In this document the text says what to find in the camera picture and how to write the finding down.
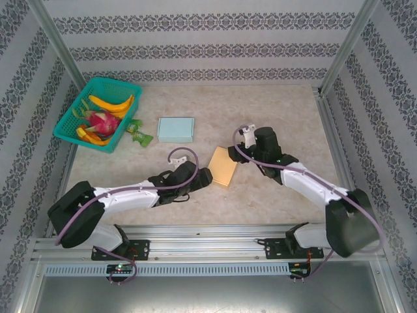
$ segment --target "light blue box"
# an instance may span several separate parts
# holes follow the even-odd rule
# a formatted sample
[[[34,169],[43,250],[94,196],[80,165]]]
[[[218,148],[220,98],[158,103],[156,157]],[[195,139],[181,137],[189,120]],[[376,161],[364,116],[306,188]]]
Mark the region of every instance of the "light blue box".
[[[193,117],[161,117],[158,125],[159,142],[193,142]]]

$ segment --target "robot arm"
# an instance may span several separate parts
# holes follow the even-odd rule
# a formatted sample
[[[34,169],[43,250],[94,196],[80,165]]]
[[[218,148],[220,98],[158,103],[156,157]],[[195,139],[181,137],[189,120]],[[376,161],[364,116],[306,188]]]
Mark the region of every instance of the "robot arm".
[[[240,134],[245,142],[239,144],[238,148],[245,155],[259,162],[286,167],[278,169],[257,165],[263,175],[299,192],[326,213],[325,224],[303,223],[287,231],[285,242],[291,252],[310,247],[332,248],[340,256],[347,257],[379,238],[369,219],[338,195],[353,200],[373,217],[365,192],[360,189],[349,191],[333,185],[311,173],[295,157],[283,154],[276,133],[270,127],[256,129],[255,125],[249,125]],[[228,150],[235,162],[249,162],[235,146]],[[331,186],[332,190],[325,188],[323,183]]]
[[[171,163],[176,167],[175,171],[162,172],[134,185],[100,188],[92,187],[88,181],[76,184],[48,210],[48,216],[57,233],[62,232],[82,205],[97,196],[104,196],[92,202],[71,223],[65,235],[61,238],[62,246],[73,248],[84,243],[99,246],[118,256],[125,256],[130,248],[127,236],[118,225],[108,225],[101,222],[103,216],[109,216],[127,209],[165,205],[176,202],[178,201],[177,198],[184,196],[189,198],[189,193],[204,188],[212,182],[210,170],[201,168],[198,169],[196,176],[187,185],[180,188],[157,190],[156,188],[163,189],[186,182],[196,170],[196,165],[187,160],[185,156],[180,159],[171,159]]]

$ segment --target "teal basket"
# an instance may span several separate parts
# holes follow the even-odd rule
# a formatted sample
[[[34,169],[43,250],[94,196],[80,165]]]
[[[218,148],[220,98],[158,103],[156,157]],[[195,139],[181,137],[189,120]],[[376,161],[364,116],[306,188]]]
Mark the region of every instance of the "teal basket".
[[[83,91],[78,95],[77,99],[75,99],[75,101],[72,103],[71,107],[64,114],[63,118],[58,122],[57,126],[53,130],[53,134],[58,138],[75,143],[77,145],[83,145],[91,149],[112,153],[116,149],[116,146],[126,131],[129,122],[132,120],[137,108],[139,107],[139,96],[141,94],[142,88],[136,85],[132,85],[131,83],[119,82],[117,80],[111,80],[110,78],[95,77],[88,82]],[[95,105],[89,100],[89,95],[96,96],[112,104],[122,103],[126,101],[130,95],[135,96],[133,104],[131,105],[124,119],[121,121],[116,132],[111,137],[109,144],[103,147],[99,145],[93,145],[88,142],[83,142],[82,140],[78,139],[76,133],[76,129],[81,124],[88,125],[87,121],[76,118],[72,113],[72,109],[74,108],[77,113],[81,115],[80,108],[83,108],[81,99],[84,99],[86,103],[88,103],[91,110],[101,110],[99,106]]]

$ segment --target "wall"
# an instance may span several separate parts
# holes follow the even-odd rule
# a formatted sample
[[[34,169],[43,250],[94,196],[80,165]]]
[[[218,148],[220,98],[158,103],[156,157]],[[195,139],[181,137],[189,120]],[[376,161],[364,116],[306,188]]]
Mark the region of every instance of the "wall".
[[[25,1],[0,1],[0,312],[18,294],[70,145],[52,135],[77,90]]]
[[[327,101],[357,187],[372,196],[407,312],[417,311],[417,1],[381,1]]]
[[[49,0],[86,79],[320,86],[363,0]]]

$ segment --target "white bracket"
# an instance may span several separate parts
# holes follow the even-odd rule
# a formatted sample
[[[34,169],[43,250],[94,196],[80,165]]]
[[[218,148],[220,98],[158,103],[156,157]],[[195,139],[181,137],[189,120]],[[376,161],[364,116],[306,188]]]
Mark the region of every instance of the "white bracket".
[[[177,169],[181,164],[188,161],[188,156],[184,155],[180,158],[172,158],[169,163],[174,165],[174,168]]]
[[[243,136],[245,137],[245,148],[247,149],[256,144],[255,129],[256,127],[254,124],[248,125],[247,129],[242,129]]]

